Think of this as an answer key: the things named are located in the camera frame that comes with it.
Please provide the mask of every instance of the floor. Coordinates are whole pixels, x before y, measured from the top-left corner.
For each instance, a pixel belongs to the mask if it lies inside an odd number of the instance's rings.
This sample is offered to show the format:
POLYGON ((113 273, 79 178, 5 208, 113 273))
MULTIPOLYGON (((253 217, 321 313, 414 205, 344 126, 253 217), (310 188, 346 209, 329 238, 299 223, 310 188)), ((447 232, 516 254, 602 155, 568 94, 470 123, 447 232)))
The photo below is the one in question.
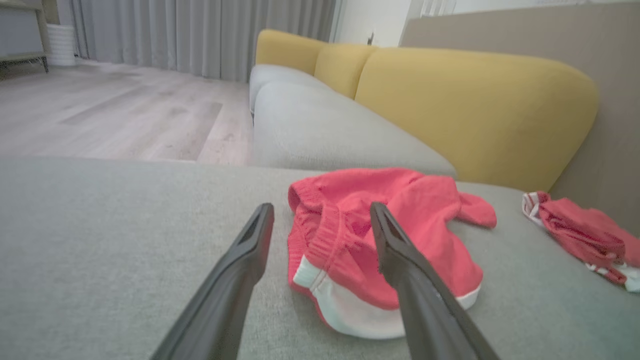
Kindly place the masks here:
POLYGON ((0 156, 247 165, 248 85, 82 61, 0 72, 0 156))

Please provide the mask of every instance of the curtain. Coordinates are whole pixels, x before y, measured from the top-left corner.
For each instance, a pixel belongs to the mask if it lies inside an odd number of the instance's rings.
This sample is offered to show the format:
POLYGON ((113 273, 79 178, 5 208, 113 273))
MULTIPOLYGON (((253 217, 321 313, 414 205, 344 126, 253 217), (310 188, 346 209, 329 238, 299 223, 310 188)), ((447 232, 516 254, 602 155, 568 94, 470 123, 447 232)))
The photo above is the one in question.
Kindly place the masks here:
POLYGON ((248 81, 264 28, 329 40, 335 0, 71 0, 81 57, 248 81))

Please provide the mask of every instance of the gray upholstery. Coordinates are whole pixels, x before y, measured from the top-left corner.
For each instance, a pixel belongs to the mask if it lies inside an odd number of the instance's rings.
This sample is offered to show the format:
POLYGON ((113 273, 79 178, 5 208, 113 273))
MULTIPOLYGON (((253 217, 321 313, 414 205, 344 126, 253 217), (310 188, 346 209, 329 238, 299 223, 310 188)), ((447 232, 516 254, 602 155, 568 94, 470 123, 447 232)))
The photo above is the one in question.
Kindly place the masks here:
POLYGON ((264 85, 272 82, 298 84, 331 90, 328 85, 306 72, 279 65, 258 64, 251 70, 251 77, 249 78, 249 109, 252 113, 255 108, 255 99, 256 96, 258 96, 258 91, 260 91, 264 85))
POLYGON ((406 167, 456 177, 433 149, 357 102, 318 88, 272 83, 255 104, 254 165, 337 170, 406 167))
MULTIPOLYGON (((408 359, 330 330, 287 285, 287 188, 317 173, 187 163, 0 160, 0 358, 148 359, 261 202, 275 225, 239 359, 408 359)), ((566 254, 521 193, 460 184, 498 226, 453 222, 484 269, 469 314, 503 359, 637 359, 640 298, 566 254)))

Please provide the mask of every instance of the beige panel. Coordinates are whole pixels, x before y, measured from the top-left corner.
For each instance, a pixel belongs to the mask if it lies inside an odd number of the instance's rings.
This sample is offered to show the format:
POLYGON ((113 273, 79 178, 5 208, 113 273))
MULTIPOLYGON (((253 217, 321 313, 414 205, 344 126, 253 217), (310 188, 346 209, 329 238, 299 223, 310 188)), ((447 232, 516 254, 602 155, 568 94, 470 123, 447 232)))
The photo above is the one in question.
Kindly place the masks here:
POLYGON ((411 20, 401 46, 541 56, 590 76, 600 111, 552 190, 640 234, 640 4, 562 6, 411 20))

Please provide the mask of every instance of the red and white clothing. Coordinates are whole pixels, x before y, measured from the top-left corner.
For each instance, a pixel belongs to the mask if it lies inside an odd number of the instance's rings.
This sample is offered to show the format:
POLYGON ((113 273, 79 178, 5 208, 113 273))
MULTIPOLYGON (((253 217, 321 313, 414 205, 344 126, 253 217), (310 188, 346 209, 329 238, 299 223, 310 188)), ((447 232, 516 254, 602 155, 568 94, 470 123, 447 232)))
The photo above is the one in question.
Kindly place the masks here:
POLYGON ((551 200, 545 192, 525 193, 522 212, 547 229, 587 268, 627 291, 640 292, 640 240, 597 209, 582 209, 569 199, 551 200))
POLYGON ((461 305, 473 305, 483 273, 446 223, 458 218, 495 227, 491 205, 458 192, 450 177, 403 168, 338 170, 289 188, 295 214, 289 284, 316 303, 327 325, 362 338, 404 336, 396 291, 378 272, 369 214, 374 201, 387 205, 461 305))

